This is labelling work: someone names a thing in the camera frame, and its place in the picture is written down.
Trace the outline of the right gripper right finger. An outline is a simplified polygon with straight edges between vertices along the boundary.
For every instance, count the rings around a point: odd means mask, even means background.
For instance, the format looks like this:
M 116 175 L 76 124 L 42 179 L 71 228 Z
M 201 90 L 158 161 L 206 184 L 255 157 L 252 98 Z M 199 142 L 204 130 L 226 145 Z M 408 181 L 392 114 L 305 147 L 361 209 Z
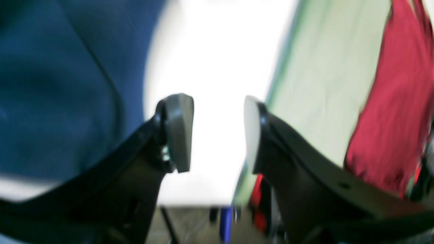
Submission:
M 249 169 L 275 190 L 290 243 L 433 243 L 433 206 L 338 168 L 253 96 L 244 101 L 244 127 Z

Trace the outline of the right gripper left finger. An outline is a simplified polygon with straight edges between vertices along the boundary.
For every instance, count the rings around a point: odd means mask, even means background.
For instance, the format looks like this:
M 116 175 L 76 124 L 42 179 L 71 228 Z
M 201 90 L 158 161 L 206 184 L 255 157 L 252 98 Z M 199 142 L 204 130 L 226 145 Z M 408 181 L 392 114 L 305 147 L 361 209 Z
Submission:
M 26 244 L 144 244 L 164 176 L 190 170 L 194 99 L 158 102 L 154 116 L 80 176 L 1 204 L 1 234 Z

